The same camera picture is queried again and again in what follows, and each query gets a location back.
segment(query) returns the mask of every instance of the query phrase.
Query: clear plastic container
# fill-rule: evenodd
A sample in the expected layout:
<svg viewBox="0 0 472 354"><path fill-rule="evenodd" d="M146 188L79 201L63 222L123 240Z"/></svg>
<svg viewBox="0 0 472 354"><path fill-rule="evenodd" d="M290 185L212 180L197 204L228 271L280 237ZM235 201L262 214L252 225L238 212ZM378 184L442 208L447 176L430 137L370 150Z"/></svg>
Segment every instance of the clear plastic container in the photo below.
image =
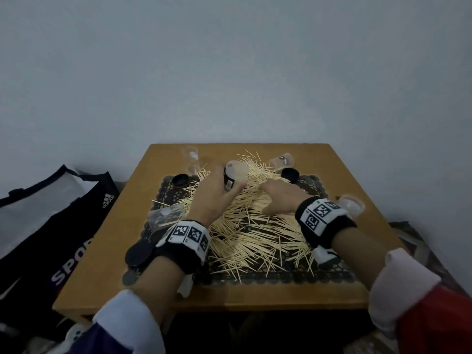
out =
<svg viewBox="0 0 472 354"><path fill-rule="evenodd" d="M228 161L225 167L225 190L231 190L236 181L245 181L248 172L249 168L244 161Z"/></svg>
<svg viewBox="0 0 472 354"><path fill-rule="evenodd" d="M285 153L280 155L279 157L270 159L268 162L268 166L276 173L279 173L285 167L293 167L294 165L295 159L289 153Z"/></svg>
<svg viewBox="0 0 472 354"><path fill-rule="evenodd" d="M149 211L149 228L151 232L155 232L161 229L162 227L172 225L173 222L180 220L183 214L184 205L182 203Z"/></svg>
<svg viewBox="0 0 472 354"><path fill-rule="evenodd" d="M195 175L200 171L200 163L198 161L198 149L194 146L186 146L182 149L184 158L184 168L187 175Z"/></svg>
<svg viewBox="0 0 472 354"><path fill-rule="evenodd" d="M356 219L365 210L364 203L356 196L345 194L338 200L338 205L345 209L352 219Z"/></svg>

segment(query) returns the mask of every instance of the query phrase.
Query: wooden table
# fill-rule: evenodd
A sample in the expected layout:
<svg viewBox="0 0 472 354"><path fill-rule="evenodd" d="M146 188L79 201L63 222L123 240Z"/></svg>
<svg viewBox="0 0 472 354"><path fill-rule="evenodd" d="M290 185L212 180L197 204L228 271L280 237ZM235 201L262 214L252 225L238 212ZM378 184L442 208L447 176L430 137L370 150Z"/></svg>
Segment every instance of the wooden table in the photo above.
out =
<svg viewBox="0 0 472 354"><path fill-rule="evenodd" d="M359 228L388 249L401 246L387 221L328 144L195 144L201 165L212 159L238 159L245 149L262 161L283 153L295 158L301 174L319 176L328 197L351 194L366 208ZM127 267L124 256L140 236L163 177L184 172L182 144L152 144L139 162L87 253L62 289L53 308L71 319L89 323L91 317L121 291ZM282 310L366 308L368 292L359 283L250 284L195 286L190 297L178 299L175 311Z"/></svg>

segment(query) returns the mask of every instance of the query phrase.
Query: wristband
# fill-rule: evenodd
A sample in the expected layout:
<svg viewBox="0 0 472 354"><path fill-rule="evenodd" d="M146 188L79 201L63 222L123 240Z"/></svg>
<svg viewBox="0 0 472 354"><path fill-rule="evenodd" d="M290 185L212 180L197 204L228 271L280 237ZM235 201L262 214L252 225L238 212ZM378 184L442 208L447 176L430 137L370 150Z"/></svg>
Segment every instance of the wristband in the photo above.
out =
<svg viewBox="0 0 472 354"><path fill-rule="evenodd" d="M204 264L210 237L199 222L179 221L157 242L155 256L165 256L186 274L195 273Z"/></svg>
<svg viewBox="0 0 472 354"><path fill-rule="evenodd" d="M323 263L336 257L331 249L334 236L349 227L357 227L346 216L347 211L328 199L310 198L300 204L295 219L300 224L306 242L313 249L316 262Z"/></svg>

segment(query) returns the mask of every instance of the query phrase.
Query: wall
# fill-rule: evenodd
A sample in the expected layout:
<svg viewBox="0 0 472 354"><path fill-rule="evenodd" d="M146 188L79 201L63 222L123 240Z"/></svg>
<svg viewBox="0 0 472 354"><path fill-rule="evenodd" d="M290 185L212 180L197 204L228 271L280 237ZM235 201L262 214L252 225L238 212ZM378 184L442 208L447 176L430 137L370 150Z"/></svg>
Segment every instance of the wall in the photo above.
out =
<svg viewBox="0 0 472 354"><path fill-rule="evenodd" d="M329 142L472 294L472 0L0 6L0 195L152 142Z"/></svg>

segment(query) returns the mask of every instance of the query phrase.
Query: hand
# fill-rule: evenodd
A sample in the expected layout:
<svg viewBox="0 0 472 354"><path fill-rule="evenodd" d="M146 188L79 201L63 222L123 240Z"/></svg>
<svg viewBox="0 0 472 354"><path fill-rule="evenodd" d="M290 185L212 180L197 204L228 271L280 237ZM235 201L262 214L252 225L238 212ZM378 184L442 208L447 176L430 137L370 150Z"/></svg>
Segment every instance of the hand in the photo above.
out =
<svg viewBox="0 0 472 354"><path fill-rule="evenodd" d="M229 192L225 192L223 172L223 164L215 163L211 173L198 184L187 219L198 221L208 228L246 187L246 182L236 182Z"/></svg>
<svg viewBox="0 0 472 354"><path fill-rule="evenodd" d="M268 179L259 186L259 189L265 191L272 199L272 202L262 210L263 215L269 216L295 212L303 201L312 197L297 185L283 180Z"/></svg>

